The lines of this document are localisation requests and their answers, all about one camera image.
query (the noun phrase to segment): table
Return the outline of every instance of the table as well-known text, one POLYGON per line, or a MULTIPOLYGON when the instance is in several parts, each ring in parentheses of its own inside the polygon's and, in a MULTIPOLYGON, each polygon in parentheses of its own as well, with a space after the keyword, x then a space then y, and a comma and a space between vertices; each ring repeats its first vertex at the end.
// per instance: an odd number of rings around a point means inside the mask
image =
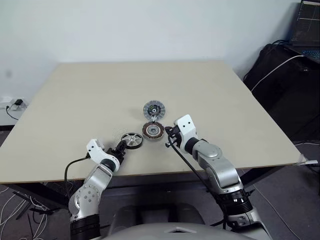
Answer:
MULTIPOLYGON (((141 133, 148 121, 143 106, 150 100, 165 105, 164 126, 190 114, 198 136, 219 146, 236 168, 303 159, 223 61, 61 63, 0 148, 0 182, 62 180, 66 165, 86 155, 90 139, 109 148, 127 132, 141 133)), ((190 171, 165 142, 145 140, 128 150, 116 176, 190 171)), ((74 164, 68 177, 83 179, 93 166, 74 164)))

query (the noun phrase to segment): black cable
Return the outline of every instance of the black cable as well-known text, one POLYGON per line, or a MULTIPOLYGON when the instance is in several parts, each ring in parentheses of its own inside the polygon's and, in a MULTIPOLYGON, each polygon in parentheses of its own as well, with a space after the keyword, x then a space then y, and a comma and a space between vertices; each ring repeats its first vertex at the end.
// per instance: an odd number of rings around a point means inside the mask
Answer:
POLYGON ((80 159, 77 159, 77 160, 74 160, 74 161, 72 161, 72 162, 70 162, 66 167, 65 167, 65 170, 64 170, 64 188, 65 188, 65 192, 66 192, 66 194, 67 194, 67 196, 68 196, 68 199, 70 199, 70 193, 69 193, 69 191, 68 191, 68 186, 67 186, 67 181, 68 181, 68 168, 72 165, 72 164, 74 164, 74 163, 76 163, 76 162, 80 162, 80 161, 83 161, 83 160, 86 160, 86 159, 88 159, 90 156, 89 156, 89 154, 87 154, 85 157, 83 157, 83 158, 80 158, 80 159))
POLYGON ((306 167, 307 167, 310 171, 312 171, 312 172, 314 172, 314 173, 316 173, 316 174, 320 174, 320 171, 314 170, 314 169, 312 168, 312 166, 306 165, 306 167))
POLYGON ((107 228, 107 227, 110 227, 110 224, 101 226, 100 229, 105 229, 105 228, 107 228))
POLYGON ((30 227, 31 236, 34 236, 34 231, 32 230, 29 213, 27 214, 27 217, 28 217, 28 222, 29 222, 29 227, 30 227))
POLYGON ((276 43, 284 43, 284 42, 288 42, 288 40, 282 40, 282 39, 279 39, 279 40, 276 40, 276 41, 274 41, 273 43, 271 43, 272 45, 273 44, 276 44, 276 43))
POLYGON ((226 230, 226 225, 227 225, 227 220, 226 220, 226 219, 223 219, 222 228, 223 228, 224 230, 226 230))
POLYGON ((218 225, 220 225, 220 224, 223 224, 224 221, 225 221, 225 219, 222 219, 221 221, 217 221, 217 222, 215 222, 214 224, 211 224, 210 226, 216 227, 216 226, 218 226, 218 225))
POLYGON ((37 222, 36 221, 36 218, 35 218, 35 211, 33 211, 33 213, 32 213, 32 220, 34 221, 34 223, 36 223, 36 224, 40 224, 40 222, 37 222))
POLYGON ((15 120, 19 120, 18 118, 15 118, 14 116, 11 116, 10 113, 8 112, 8 109, 11 109, 12 105, 9 107, 9 106, 6 106, 5 108, 5 111, 6 111, 6 114, 8 114, 11 118, 15 119, 15 120))
POLYGON ((182 160, 185 162, 185 164, 188 165, 188 167, 194 172, 194 174, 200 179, 200 181, 205 185, 206 189, 209 191, 209 193, 216 199, 215 193, 211 191, 209 185, 205 182, 205 180, 200 176, 200 174, 197 172, 197 170, 194 169, 194 167, 188 162, 188 160, 178 151, 178 149, 174 146, 174 144, 171 141, 170 136, 168 135, 168 141, 170 143, 170 146, 173 148, 173 150, 182 158, 182 160))

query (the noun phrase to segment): wire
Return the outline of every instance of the wire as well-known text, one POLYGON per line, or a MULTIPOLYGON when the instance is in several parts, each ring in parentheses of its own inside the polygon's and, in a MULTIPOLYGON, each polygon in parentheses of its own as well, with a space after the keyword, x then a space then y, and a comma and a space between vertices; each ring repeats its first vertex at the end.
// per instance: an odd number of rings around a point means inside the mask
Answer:
POLYGON ((182 158, 182 160, 185 162, 185 164, 188 165, 188 167, 194 172, 194 174, 200 179, 200 181, 205 185, 206 189, 209 191, 209 193, 215 198, 215 193, 211 191, 209 185, 205 182, 205 180, 200 176, 200 174, 195 170, 195 168, 188 162, 188 160, 178 151, 178 149, 174 146, 174 144, 171 141, 170 136, 168 135, 168 141, 170 143, 170 146, 173 148, 173 150, 182 158))
POLYGON ((299 58, 299 57, 304 57, 304 55, 296 55, 293 57, 290 57, 289 59, 285 60, 283 63, 281 63, 280 65, 278 65, 276 68, 274 68, 272 71, 270 71, 267 75, 265 75, 260 81, 257 82, 256 85, 254 85, 254 87, 251 89, 251 92, 253 92, 253 90, 255 90, 255 88, 259 85, 259 83, 261 83, 266 77, 268 77, 270 74, 272 74, 275 70, 277 70, 278 68, 280 68, 282 65, 284 65, 285 63, 291 61, 292 59, 295 58, 299 58))
POLYGON ((28 223, 29 223, 29 228, 30 228, 31 236, 33 236, 33 235, 34 235, 34 231, 32 230, 29 213, 27 213, 26 216, 28 217, 28 223))
MULTIPOLYGON (((39 201, 37 201, 39 204, 35 204, 35 202, 34 202, 34 201, 32 200, 32 198, 31 198, 31 196, 29 196, 29 198, 30 198, 31 203, 32 203, 35 207, 40 208, 40 209, 42 209, 43 211, 46 211, 46 210, 48 209, 46 206, 44 206, 44 205, 43 205, 41 202, 39 202, 39 201)), ((44 230, 45 230, 45 228, 46 228, 46 226, 47 226, 47 221, 48 221, 48 216, 47 216, 46 214, 43 214, 40 222, 38 223, 39 225, 38 225, 38 227, 37 227, 37 229, 36 229, 36 231, 35 231, 35 233, 34 233, 34 235, 33 235, 33 238, 32 238, 33 240, 42 240, 42 238, 40 237, 40 235, 44 232, 44 230), (41 227, 41 225, 42 225, 43 222, 44 222, 44 226, 43 226, 42 230, 38 233, 38 231, 40 230, 40 227, 41 227)))
POLYGON ((74 160, 72 162, 70 162, 66 167, 65 167, 65 170, 64 170, 64 188, 65 188, 65 192, 68 196, 68 199, 70 199, 70 192, 68 191, 68 186, 67 186, 67 182, 68 182, 68 169, 69 167, 76 163, 76 162, 80 162, 80 161, 83 161, 83 160, 86 160, 89 158, 89 155, 87 154, 85 157, 83 158, 80 158, 80 159, 77 159, 77 160, 74 160))
MULTIPOLYGON (((9 200, 5 203, 5 205, 6 205, 14 196, 10 197, 9 200)), ((4 229, 5 229, 5 226, 6 226, 7 222, 8 222, 8 220, 11 219, 11 218, 24 206, 24 204, 25 204, 26 202, 27 202, 26 200, 22 200, 22 201, 16 206, 16 208, 11 212, 11 214, 9 215, 9 217, 8 217, 5 221, 3 221, 3 223, 0 224, 0 225, 3 224, 3 227, 2 227, 1 232, 0 232, 0 240, 2 239, 2 233, 3 233, 4 229)))
POLYGON ((309 145, 316 145, 316 146, 320 146, 320 144, 317 144, 317 143, 311 143, 311 142, 298 143, 298 144, 295 144, 295 146, 299 146, 299 145, 303 145, 303 144, 309 144, 309 145))
POLYGON ((306 167, 307 167, 310 171, 312 171, 312 172, 314 172, 314 173, 316 173, 316 174, 320 174, 320 171, 314 170, 314 169, 312 168, 312 166, 306 165, 306 167))
MULTIPOLYGON (((7 205, 15 196, 16 196, 15 194, 14 194, 13 196, 11 196, 11 197, 6 201, 6 203, 3 205, 3 207, 2 207, 1 214, 0 214, 0 226, 1 226, 1 225, 3 225, 3 226, 2 226, 2 229, 1 229, 1 232, 0 232, 0 240, 2 240, 3 231, 4 231, 4 228, 5 228, 8 220, 11 219, 11 218, 24 206, 24 204, 27 202, 26 200, 22 200, 22 201, 16 206, 16 208, 12 211, 12 213, 7 217, 7 219, 5 219, 5 220, 3 220, 3 222, 1 222, 1 221, 2 221, 2 216, 3 216, 3 211, 4 211, 5 207, 6 207, 6 205, 7 205)), ((35 207, 41 208, 41 209, 44 210, 44 211, 47 210, 47 207, 44 206, 42 203, 39 202, 40 205, 39 205, 39 204, 35 204, 34 201, 32 200, 32 198, 31 198, 30 196, 29 196, 29 198, 30 198, 31 203, 32 203, 35 207)), ((44 230, 45 230, 45 228, 46 228, 46 226, 47 226, 47 221, 48 221, 48 217, 47 217, 46 214, 44 214, 44 215, 42 216, 42 218, 41 218, 41 221, 40 221, 40 223, 39 223, 39 225, 38 225, 38 228, 37 228, 36 232, 34 233, 34 235, 33 235, 33 237, 32 237, 33 240, 43 240, 43 239, 40 237, 40 235, 44 232, 44 230), (42 225, 43 222, 44 222, 44 226, 43 226, 42 230, 39 232, 40 227, 41 227, 41 225, 42 225)), ((28 240, 28 239, 27 239, 26 237, 22 237, 22 238, 20 238, 20 240, 28 240)))
POLYGON ((227 225, 227 218, 224 217, 224 218, 223 218, 223 225, 222 225, 222 228, 223 228, 224 230, 226 230, 226 225, 227 225))
POLYGON ((11 109, 12 105, 10 107, 8 105, 6 106, 6 108, 5 108, 6 114, 8 114, 11 118, 13 118, 15 120, 19 120, 18 118, 15 118, 14 116, 11 116, 10 113, 8 112, 8 109, 11 109))
POLYGON ((253 64, 252 68, 243 76, 243 82, 247 79, 247 76, 249 75, 249 73, 251 73, 251 71, 260 63, 263 62, 263 60, 265 59, 265 57, 271 53, 278 45, 283 44, 285 42, 288 42, 288 40, 276 40, 273 43, 271 43, 271 48, 269 51, 266 52, 266 54, 264 54, 264 56, 259 60, 259 58, 255 61, 255 63, 253 64))
POLYGON ((110 227, 110 224, 108 224, 108 225, 103 225, 103 226, 100 227, 100 229, 105 229, 105 228, 107 228, 107 227, 110 227))
POLYGON ((223 224, 223 223, 224 223, 224 221, 225 221, 225 219, 223 218, 221 221, 217 221, 217 222, 215 222, 215 223, 211 224, 210 226, 212 226, 212 227, 216 227, 216 226, 218 226, 218 225, 220 225, 220 224, 223 224))
POLYGON ((7 187, 5 190, 0 191, 0 194, 3 194, 5 191, 7 191, 9 187, 7 187))
POLYGON ((33 211, 33 213, 32 213, 32 220, 34 221, 35 224, 40 224, 40 222, 36 221, 35 211, 33 211))
POLYGON ((43 204, 41 204, 41 205, 37 205, 37 204, 35 204, 35 203, 34 203, 34 201, 32 201, 31 196, 29 196, 29 198, 30 198, 31 203, 32 203, 35 207, 38 207, 38 208, 42 208, 42 207, 44 207, 44 205, 43 205, 43 204))
POLYGON ((68 190, 68 192, 70 193, 70 192, 71 192, 71 190, 74 188, 74 184, 73 184, 71 181, 68 181, 68 183, 70 183, 70 184, 71 184, 71 187, 70 187, 70 189, 68 190))
POLYGON ((298 237, 297 234, 295 234, 295 232, 290 228, 290 226, 287 224, 287 222, 283 219, 283 217, 280 215, 280 213, 276 210, 276 208, 272 205, 272 203, 266 198, 265 195, 263 195, 263 193, 256 187, 256 185, 253 184, 253 187, 257 190, 257 192, 267 201, 267 203, 270 205, 270 207, 274 210, 274 212, 279 216, 279 218, 281 219, 281 221, 284 223, 284 225, 289 229, 289 231, 295 235, 295 237, 299 240, 300 237, 298 237))

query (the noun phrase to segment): silver robot arm segment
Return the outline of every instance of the silver robot arm segment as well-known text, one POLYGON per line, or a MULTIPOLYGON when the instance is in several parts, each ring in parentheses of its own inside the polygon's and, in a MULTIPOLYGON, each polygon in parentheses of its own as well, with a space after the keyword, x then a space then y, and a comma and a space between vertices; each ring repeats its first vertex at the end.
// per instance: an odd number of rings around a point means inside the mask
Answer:
POLYGON ((174 122, 174 127, 166 127, 168 136, 183 153, 189 153, 208 175, 214 198, 220 206, 224 219, 234 232, 246 235, 255 233, 255 238, 265 235, 271 239, 257 210, 251 205, 249 194, 244 190, 241 179, 233 164, 223 156, 221 149, 207 141, 198 139, 196 127, 185 115, 174 122))
POLYGON ((113 173, 119 170, 125 155, 126 142, 115 149, 105 147, 92 139, 86 149, 97 165, 84 180, 83 185, 70 197, 69 211, 71 240, 98 239, 100 234, 99 203, 113 173))

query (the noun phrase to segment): electrical socket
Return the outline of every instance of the electrical socket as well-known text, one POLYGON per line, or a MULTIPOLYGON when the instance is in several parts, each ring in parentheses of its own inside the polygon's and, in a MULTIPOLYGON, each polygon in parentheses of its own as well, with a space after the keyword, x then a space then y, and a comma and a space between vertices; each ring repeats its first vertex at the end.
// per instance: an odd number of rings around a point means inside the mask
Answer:
POLYGON ((10 97, 10 96, 5 96, 2 97, 0 100, 0 109, 6 109, 7 106, 11 106, 10 110, 11 111, 16 111, 18 109, 26 109, 28 107, 29 103, 25 100, 24 97, 10 97), (21 99, 23 103, 19 106, 13 105, 18 99, 21 99))

